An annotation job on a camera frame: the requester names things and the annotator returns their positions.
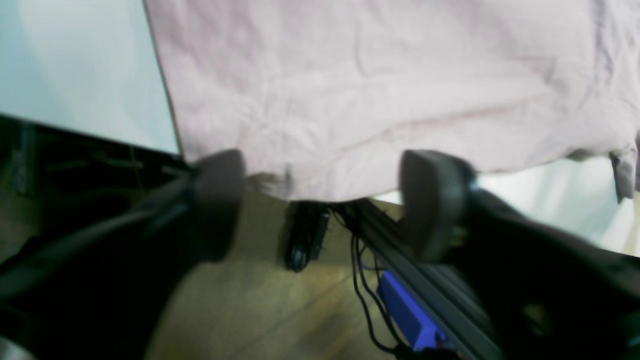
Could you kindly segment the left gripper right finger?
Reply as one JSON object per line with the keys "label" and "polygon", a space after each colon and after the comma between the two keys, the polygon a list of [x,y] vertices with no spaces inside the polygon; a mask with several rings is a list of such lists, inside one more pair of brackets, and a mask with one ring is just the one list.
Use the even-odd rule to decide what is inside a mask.
{"label": "left gripper right finger", "polygon": [[639,358],[637,257],[529,219],[446,153],[404,151],[398,182],[414,262],[457,269],[507,360]]}

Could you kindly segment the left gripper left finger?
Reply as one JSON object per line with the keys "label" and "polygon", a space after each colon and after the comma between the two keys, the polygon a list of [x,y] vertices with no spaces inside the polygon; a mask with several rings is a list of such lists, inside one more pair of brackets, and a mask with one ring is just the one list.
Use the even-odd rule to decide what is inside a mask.
{"label": "left gripper left finger", "polygon": [[1,358],[144,358],[183,277],[230,249],[244,191],[242,153],[218,152],[128,212],[10,259]]}

